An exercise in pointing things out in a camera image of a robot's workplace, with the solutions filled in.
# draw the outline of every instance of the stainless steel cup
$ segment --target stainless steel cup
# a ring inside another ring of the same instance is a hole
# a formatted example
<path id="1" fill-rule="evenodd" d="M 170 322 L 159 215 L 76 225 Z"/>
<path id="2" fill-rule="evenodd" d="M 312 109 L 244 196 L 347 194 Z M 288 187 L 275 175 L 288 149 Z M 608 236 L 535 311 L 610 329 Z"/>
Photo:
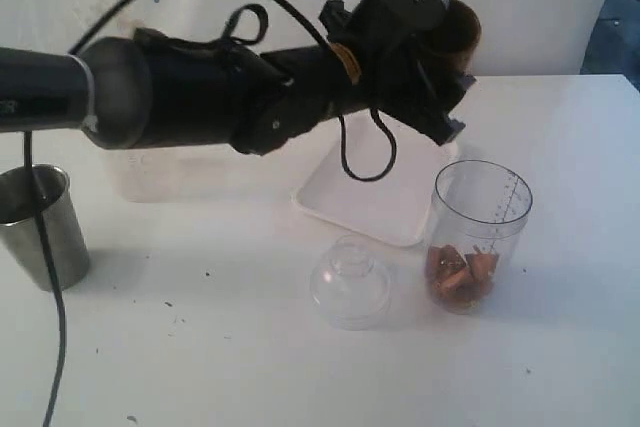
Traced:
<path id="1" fill-rule="evenodd" d="M 69 176 L 53 165 L 35 165 L 33 170 L 60 288 L 64 290 L 87 274 L 89 253 L 69 196 Z M 24 167 L 1 174 L 0 241 L 38 287 L 51 291 L 33 216 Z"/>

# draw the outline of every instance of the black wire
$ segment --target black wire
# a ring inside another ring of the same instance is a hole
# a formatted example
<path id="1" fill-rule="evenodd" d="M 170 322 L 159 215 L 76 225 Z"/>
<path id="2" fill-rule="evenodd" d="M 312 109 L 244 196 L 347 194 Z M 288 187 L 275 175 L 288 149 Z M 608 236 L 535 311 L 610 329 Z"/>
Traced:
<path id="1" fill-rule="evenodd" d="M 42 425 L 48 427 L 51 424 L 51 418 L 53 417 L 53 410 L 56 405 L 56 399 L 58 398 L 58 390 L 60 389 L 60 380 L 62 379 L 62 371 L 64 369 L 64 361 L 67 352 L 67 316 L 64 309 L 64 300 L 62 299 L 62 291 L 60 289 L 60 282 L 58 279 L 58 273 L 53 262 L 53 254 L 51 252 L 51 244 L 49 243 L 49 235 L 47 234 L 47 227 L 44 222 L 43 211 L 46 205 L 42 203 L 42 197 L 44 192 L 40 192 L 38 189 L 38 183 L 36 181 L 35 173 L 33 171 L 33 157 L 32 157 L 32 134 L 31 132 L 24 133 L 24 169 L 27 178 L 27 188 L 31 195 L 31 202 L 33 204 L 34 219 L 36 222 L 36 230 L 40 237 L 40 246 L 42 247 L 42 255 L 44 256 L 44 262 L 47 266 L 47 273 L 49 274 L 49 282 L 51 283 L 51 291 L 53 292 L 53 298 L 56 302 L 56 310 L 58 311 L 58 361 L 56 362 L 56 370 L 53 375 L 53 382 L 51 383 L 51 393 L 49 395 L 49 402 L 47 404 L 47 410 L 45 412 Z"/>
<path id="2" fill-rule="evenodd" d="M 70 55 L 78 54 L 87 43 L 108 23 L 110 22 L 122 9 L 124 9 L 127 5 L 129 5 L 134 0 L 119 0 L 116 2 L 109 10 L 107 10 L 96 22 L 89 28 L 80 39 L 69 49 Z M 318 32 L 318 30 L 313 26 L 313 24 L 302 15 L 293 5 L 291 5 L 287 0 L 273 0 L 276 4 L 282 7 L 289 15 L 291 15 L 310 35 L 315 39 L 315 41 L 320 45 L 322 49 L 324 49 L 327 53 L 332 53 L 333 51 L 329 47 L 329 44 L 324 39 L 324 37 Z M 380 180 L 384 176 L 386 176 L 392 169 L 393 164 L 396 160 L 396 141 L 393 137 L 391 131 L 387 128 L 386 125 L 380 119 L 378 115 L 377 109 L 370 109 L 371 118 L 373 122 L 384 132 L 384 134 L 389 139 L 391 143 L 391 159 L 389 164 L 384 169 L 382 173 L 376 175 L 374 177 L 369 178 L 361 178 L 355 175 L 349 165 L 347 163 L 346 158 L 346 143 L 347 143 L 347 130 L 345 126 L 344 117 L 342 114 L 338 114 L 338 120 L 340 121 L 341 126 L 341 156 L 342 156 L 342 167 L 346 174 L 356 180 L 360 180 L 362 182 L 374 182 L 376 180 Z M 25 132 L 24 133 L 24 168 L 27 174 L 27 182 L 29 184 L 28 188 L 31 193 L 32 202 L 34 205 L 34 218 L 36 222 L 36 228 L 38 231 L 38 236 L 40 237 L 40 244 L 42 247 L 42 254 L 44 256 L 45 263 L 47 265 L 47 272 L 49 274 L 49 281 L 51 282 L 51 288 L 53 291 L 53 296 L 56 302 L 56 309 L 58 311 L 58 329 L 60 332 L 60 340 L 58 345 L 58 360 L 56 363 L 56 370 L 53 377 L 53 382 L 51 384 L 51 393 L 49 395 L 49 402 L 47 405 L 47 410 L 45 413 L 44 421 L 42 425 L 44 427 L 48 427 L 51 424 L 51 419 L 53 417 L 53 412 L 55 409 L 56 400 L 58 397 L 58 390 L 60 388 L 60 381 L 62 379 L 62 371 L 64 369 L 65 356 L 66 356 L 66 348 L 67 348 L 67 319 L 64 308 L 64 301 L 62 298 L 62 291 L 60 289 L 60 282 L 58 279 L 58 275 L 55 268 L 55 263 L 53 261 L 53 255 L 51 253 L 51 245 L 49 243 L 49 236 L 47 234 L 46 224 L 44 222 L 44 217 L 41 209 L 39 208 L 40 202 L 40 193 L 38 192 L 36 178 L 33 172 L 33 158 L 32 158 L 32 133 Z"/>

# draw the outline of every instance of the white table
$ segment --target white table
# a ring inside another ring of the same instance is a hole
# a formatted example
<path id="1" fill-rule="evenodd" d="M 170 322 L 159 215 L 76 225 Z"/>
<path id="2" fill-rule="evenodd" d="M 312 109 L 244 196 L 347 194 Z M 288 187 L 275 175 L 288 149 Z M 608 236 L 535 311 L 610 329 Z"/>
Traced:
<path id="1" fill-rule="evenodd" d="M 71 175 L 95 264 L 65 295 L 55 425 L 638 425 L 640 96 L 620 76 L 481 78 L 456 113 L 460 141 L 534 192 L 511 268 L 481 314 L 456 316 L 426 299 L 417 249 L 377 245 L 395 317 L 365 332 L 313 311 L 310 269 L 344 231 L 289 202 L 335 122 L 264 159 L 208 149 L 193 177 L 208 198 L 156 204 L 121 200 L 80 134 L 36 135 L 36 160 Z M 0 152 L 19 164 L 18 136 Z M 0 423 L 38 425 L 53 300 L 0 264 Z"/>

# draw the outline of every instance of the white tray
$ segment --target white tray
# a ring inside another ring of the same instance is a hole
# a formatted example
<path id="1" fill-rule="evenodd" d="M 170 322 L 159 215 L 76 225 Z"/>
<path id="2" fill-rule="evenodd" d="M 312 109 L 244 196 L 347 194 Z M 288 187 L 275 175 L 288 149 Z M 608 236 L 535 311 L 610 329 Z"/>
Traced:
<path id="1" fill-rule="evenodd" d="M 302 211 L 390 245 L 409 247 L 422 240 L 431 192 L 438 172 L 458 157 L 455 143 L 436 146 L 396 120 L 383 116 L 398 141 L 398 158 L 384 179 L 363 183 L 343 172 L 340 142 L 294 194 Z M 382 171 L 389 141 L 368 115 L 347 118 L 347 157 L 359 176 Z"/>

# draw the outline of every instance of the plastic lid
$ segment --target plastic lid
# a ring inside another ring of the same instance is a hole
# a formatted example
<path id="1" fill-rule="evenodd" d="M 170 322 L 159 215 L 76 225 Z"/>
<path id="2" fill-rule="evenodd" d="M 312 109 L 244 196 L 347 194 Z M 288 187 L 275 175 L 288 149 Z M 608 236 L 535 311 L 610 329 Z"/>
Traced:
<path id="1" fill-rule="evenodd" d="M 377 324 L 391 300 L 391 277 L 357 237 L 343 237 L 311 274 L 311 299 L 334 327 L 362 330 Z"/>

